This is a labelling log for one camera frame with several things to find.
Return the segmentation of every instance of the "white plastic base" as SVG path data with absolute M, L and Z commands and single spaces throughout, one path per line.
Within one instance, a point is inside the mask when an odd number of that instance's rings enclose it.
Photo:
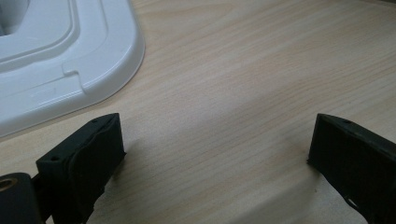
M 18 30 L 0 36 L 0 136 L 105 100 L 144 56 L 129 0 L 28 3 Z

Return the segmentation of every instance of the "light wood surface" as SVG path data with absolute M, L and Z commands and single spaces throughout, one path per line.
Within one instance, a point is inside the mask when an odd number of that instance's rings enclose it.
M 0 139 L 1 175 L 119 112 L 127 155 L 89 223 L 365 223 L 305 160 L 317 113 L 396 141 L 396 5 L 133 0 L 147 49 L 100 104 Z

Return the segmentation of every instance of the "black object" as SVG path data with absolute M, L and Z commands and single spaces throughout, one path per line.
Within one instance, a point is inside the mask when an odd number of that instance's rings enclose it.
M 85 223 L 123 160 L 119 114 L 93 119 L 37 162 L 38 175 L 0 177 L 0 223 Z
M 396 223 L 396 145 L 346 119 L 318 114 L 308 163 L 369 223 Z

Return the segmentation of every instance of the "wooden table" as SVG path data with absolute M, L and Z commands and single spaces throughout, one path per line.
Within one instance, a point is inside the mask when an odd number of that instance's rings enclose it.
M 365 223 L 306 165 L 317 113 L 396 141 L 396 5 L 134 0 L 147 49 L 100 104 L 0 139 L 0 171 L 118 112 L 127 155 L 89 223 Z

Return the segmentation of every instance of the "wood grain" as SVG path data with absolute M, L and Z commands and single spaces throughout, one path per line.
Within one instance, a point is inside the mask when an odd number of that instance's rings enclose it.
M 89 223 L 365 223 L 305 163 L 317 113 L 396 141 L 396 6 L 134 0 L 147 49 L 98 105 L 0 139 L 0 171 L 119 112 L 125 162 Z

